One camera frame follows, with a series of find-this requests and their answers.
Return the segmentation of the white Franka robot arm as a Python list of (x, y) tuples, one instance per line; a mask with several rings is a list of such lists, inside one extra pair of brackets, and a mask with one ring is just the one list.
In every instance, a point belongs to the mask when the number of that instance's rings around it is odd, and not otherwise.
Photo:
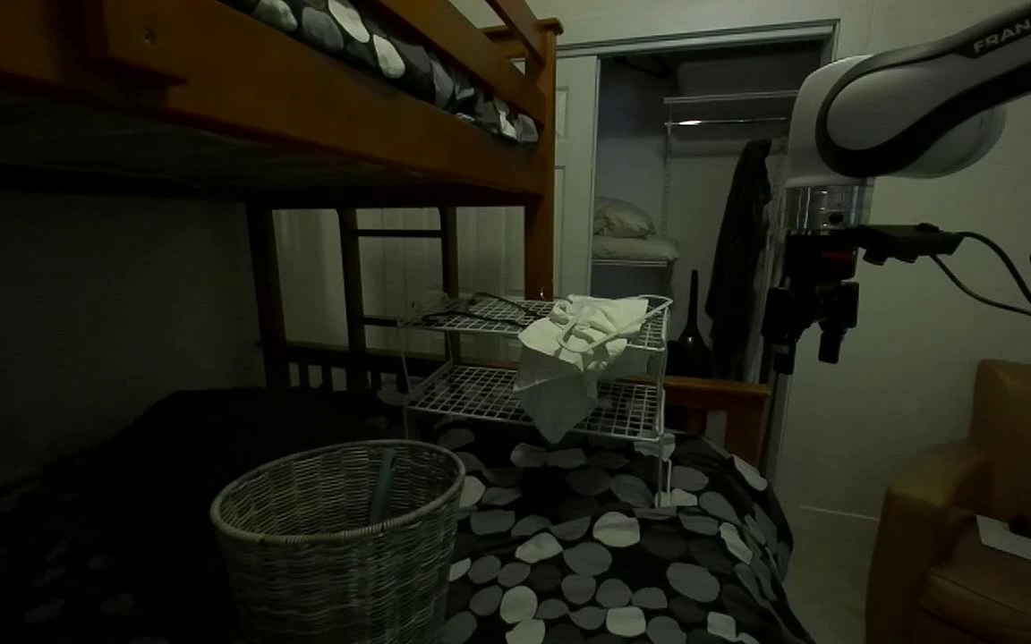
[(788, 124), (779, 267), (763, 313), (763, 365), (794, 371), (794, 347), (818, 328), (834, 365), (860, 322), (855, 261), (945, 259), (961, 232), (877, 226), (870, 191), (884, 176), (938, 179), (979, 161), (1002, 136), (1002, 108), (1031, 92), (1031, 0), (932, 43), (855, 53), (806, 76)]

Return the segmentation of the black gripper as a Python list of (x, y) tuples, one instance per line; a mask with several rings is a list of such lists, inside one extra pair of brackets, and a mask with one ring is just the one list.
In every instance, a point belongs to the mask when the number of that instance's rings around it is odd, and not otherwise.
[(792, 186), (785, 220), (779, 280), (763, 322), (772, 374), (794, 371), (794, 347), (810, 324), (818, 328), (818, 362), (841, 362), (841, 342), (860, 322), (860, 261), (914, 265), (960, 248), (960, 237), (938, 226), (873, 226), (867, 183)]

